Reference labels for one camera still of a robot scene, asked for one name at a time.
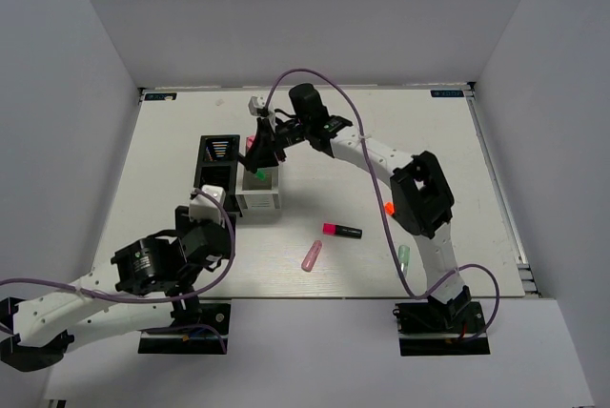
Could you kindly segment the pink capped clear tube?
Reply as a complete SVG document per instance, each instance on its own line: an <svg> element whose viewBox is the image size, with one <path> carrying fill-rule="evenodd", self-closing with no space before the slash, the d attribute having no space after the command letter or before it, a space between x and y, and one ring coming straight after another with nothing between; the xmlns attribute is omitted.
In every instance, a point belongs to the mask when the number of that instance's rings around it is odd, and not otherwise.
<svg viewBox="0 0 610 408"><path fill-rule="evenodd" d="M254 136L253 135L248 136L246 139L246 151L248 151L252 147L253 144L254 144Z"/></svg>

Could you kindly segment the pink black highlighter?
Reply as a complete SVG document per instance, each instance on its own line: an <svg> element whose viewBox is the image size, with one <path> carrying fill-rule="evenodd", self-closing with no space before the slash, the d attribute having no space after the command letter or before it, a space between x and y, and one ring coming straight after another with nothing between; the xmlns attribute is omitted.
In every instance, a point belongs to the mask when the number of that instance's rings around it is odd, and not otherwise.
<svg viewBox="0 0 610 408"><path fill-rule="evenodd" d="M324 223L322 232L325 235L347 237L351 239L361 239L363 235L361 229L332 223Z"/></svg>

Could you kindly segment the pink translucent small tube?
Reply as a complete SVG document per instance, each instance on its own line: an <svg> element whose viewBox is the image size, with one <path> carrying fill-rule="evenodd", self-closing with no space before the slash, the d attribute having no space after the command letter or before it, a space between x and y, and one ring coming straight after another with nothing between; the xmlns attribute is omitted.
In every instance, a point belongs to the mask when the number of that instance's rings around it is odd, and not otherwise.
<svg viewBox="0 0 610 408"><path fill-rule="evenodd" d="M321 252L321 249L322 249L322 242L320 240L316 240L312 244L311 248L308 250L304 259L302 260L301 269L304 272L310 273L312 271L312 269L314 268L315 263L318 259L318 256Z"/></svg>

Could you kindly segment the orange black highlighter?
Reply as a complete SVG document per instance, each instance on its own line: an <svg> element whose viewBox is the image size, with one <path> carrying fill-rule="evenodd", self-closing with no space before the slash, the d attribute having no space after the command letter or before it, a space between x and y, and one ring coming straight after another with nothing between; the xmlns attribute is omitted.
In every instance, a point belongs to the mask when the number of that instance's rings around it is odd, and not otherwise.
<svg viewBox="0 0 610 408"><path fill-rule="evenodd" d="M392 202L386 202L384 204L384 210L386 214L393 215L395 212L394 204Z"/></svg>

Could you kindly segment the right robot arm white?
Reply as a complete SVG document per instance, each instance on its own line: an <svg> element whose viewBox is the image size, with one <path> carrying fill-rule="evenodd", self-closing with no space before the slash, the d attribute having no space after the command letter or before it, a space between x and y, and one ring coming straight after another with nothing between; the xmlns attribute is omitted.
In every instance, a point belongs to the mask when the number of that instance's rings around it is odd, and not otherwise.
<svg viewBox="0 0 610 408"><path fill-rule="evenodd" d="M292 114L272 109L261 97L250 99L256 133L241 164L251 173L275 167L285 160L287 148L308 142L318 152L371 173L375 184L388 186L393 218L415 239L422 259L431 320L441 330L455 329L465 318L471 294L451 239L455 200L437 157L430 152L410 155L366 137L359 120L330 114L309 83L290 89L289 98Z"/></svg>

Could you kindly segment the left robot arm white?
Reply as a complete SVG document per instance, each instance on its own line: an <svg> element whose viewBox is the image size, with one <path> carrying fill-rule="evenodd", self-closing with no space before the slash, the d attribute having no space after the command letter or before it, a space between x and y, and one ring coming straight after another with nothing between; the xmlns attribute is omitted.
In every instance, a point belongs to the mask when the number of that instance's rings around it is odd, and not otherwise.
<svg viewBox="0 0 610 408"><path fill-rule="evenodd" d="M225 303L203 303L199 275L234 260L235 217L192 218L180 206L175 226L136 239L70 284L32 300L1 302L1 360L28 373L47 369L87 344L130 332L146 334L141 354L222 355Z"/></svg>

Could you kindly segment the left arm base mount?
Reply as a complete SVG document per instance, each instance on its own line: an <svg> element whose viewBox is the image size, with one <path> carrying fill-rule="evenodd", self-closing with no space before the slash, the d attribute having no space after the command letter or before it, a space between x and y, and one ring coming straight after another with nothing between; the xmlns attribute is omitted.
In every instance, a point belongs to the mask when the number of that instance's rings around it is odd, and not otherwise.
<svg viewBox="0 0 610 408"><path fill-rule="evenodd" d="M141 332L140 355L222 356L229 344L230 302L202 302L185 323L153 327Z"/></svg>

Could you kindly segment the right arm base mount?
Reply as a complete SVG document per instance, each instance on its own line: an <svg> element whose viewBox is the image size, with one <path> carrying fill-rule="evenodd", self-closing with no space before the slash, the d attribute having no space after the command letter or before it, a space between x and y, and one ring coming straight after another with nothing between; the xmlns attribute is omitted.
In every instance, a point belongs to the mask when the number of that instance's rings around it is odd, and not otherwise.
<svg viewBox="0 0 610 408"><path fill-rule="evenodd" d="M491 354L481 305L468 287L448 304L431 296L425 302L397 303L393 315L402 357Z"/></svg>

